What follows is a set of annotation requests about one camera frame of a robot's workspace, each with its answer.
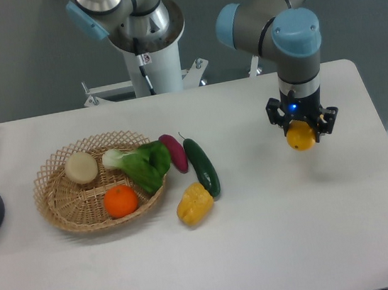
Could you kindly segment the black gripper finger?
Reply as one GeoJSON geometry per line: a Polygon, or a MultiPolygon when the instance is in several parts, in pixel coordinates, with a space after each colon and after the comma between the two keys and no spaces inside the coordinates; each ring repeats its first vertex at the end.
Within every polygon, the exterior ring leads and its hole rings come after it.
{"type": "Polygon", "coordinates": [[[321,136],[329,135],[333,132],[334,124],[338,116],[338,107],[335,106],[328,106],[327,108],[321,107],[319,110],[314,124],[316,143],[320,143],[321,136]]]}
{"type": "Polygon", "coordinates": [[[280,127],[283,130],[284,136],[286,136],[292,120],[287,96],[283,95],[280,97],[280,99],[268,99],[265,108],[269,122],[272,125],[280,127]]]}

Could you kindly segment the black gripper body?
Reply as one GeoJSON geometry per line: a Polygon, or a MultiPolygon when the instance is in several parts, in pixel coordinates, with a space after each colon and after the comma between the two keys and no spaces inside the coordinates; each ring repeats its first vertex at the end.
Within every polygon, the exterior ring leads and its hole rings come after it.
{"type": "Polygon", "coordinates": [[[280,95],[280,123],[290,122],[291,120],[304,121],[305,118],[317,119],[321,115],[322,106],[320,105],[321,88],[317,87],[314,93],[305,97],[289,98],[283,91],[280,95]]]}

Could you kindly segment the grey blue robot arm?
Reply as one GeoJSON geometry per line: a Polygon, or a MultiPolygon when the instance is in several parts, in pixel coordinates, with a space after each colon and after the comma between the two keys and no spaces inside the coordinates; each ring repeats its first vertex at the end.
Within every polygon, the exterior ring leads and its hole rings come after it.
{"type": "MultiPolygon", "coordinates": [[[[266,112],[296,150],[332,133],[338,112],[320,103],[320,23],[305,1],[229,4],[215,27],[223,45],[276,64],[279,97],[266,112]]],[[[184,17],[172,0],[71,0],[66,12],[81,32],[109,39],[123,53],[136,96],[184,88],[178,48],[184,17]]]]}

